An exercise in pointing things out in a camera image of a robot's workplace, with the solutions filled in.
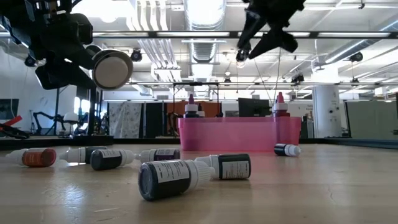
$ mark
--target pink bin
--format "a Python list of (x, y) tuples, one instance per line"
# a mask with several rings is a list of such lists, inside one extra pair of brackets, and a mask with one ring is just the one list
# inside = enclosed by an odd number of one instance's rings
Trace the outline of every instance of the pink bin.
[(178, 128), (183, 151), (269, 152), (299, 144), (301, 118), (179, 118)]

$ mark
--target black monitor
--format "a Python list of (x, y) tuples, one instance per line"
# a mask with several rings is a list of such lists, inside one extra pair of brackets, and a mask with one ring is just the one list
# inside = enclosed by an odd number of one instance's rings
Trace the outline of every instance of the black monitor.
[(238, 98), (239, 117), (263, 117), (272, 113), (269, 100)]

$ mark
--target wooden tabletop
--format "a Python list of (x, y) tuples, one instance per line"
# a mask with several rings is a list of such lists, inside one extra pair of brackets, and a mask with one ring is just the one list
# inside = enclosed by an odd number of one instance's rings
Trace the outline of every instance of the wooden tabletop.
[[(136, 152), (161, 147), (178, 146), (113, 146)], [(251, 153), (249, 180), (213, 180), (157, 202), (146, 202), (138, 191), (138, 162), (101, 172), (65, 161), (42, 169), (0, 164), (0, 219), (4, 224), (398, 223), (398, 151), (301, 147), (298, 158)], [(208, 154), (214, 153), (185, 152), (183, 158)]]

